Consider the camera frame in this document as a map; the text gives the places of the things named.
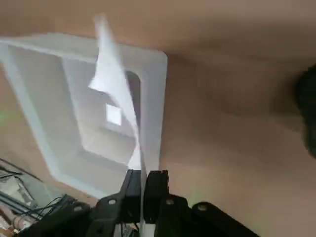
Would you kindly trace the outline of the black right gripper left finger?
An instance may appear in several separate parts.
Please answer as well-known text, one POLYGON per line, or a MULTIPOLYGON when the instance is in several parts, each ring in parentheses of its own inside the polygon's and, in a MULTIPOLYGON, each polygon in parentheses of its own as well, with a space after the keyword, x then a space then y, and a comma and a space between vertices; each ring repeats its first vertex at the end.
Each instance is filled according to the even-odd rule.
POLYGON ((141 171, 129 169, 116 194, 94 207, 75 202, 24 230, 26 237, 113 237, 116 225, 136 223, 141 214, 141 171))

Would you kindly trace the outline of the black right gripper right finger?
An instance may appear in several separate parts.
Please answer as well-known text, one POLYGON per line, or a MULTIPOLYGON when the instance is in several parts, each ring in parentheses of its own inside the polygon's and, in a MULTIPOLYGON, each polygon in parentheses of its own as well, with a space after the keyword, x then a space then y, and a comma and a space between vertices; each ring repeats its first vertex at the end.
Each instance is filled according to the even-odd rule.
POLYGON ((144 192, 144 220, 156 237, 255 237, 256 233, 209 202, 192 207, 169 192, 167 170, 151 171, 144 192))

